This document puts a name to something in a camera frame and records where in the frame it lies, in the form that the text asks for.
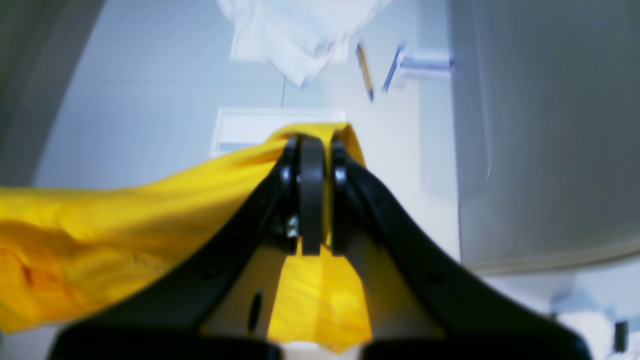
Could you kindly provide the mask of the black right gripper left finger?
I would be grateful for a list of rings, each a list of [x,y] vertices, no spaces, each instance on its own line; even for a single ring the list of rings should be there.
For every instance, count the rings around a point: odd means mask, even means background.
[[[282,267],[322,248],[325,150],[288,139],[268,175],[194,255],[58,335],[51,360],[282,360],[267,340]]]

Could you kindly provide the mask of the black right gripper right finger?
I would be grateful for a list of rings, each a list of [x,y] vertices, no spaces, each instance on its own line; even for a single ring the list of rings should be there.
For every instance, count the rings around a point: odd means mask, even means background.
[[[334,138],[333,248],[365,289],[361,360],[589,360],[585,341],[506,298],[439,248]]]

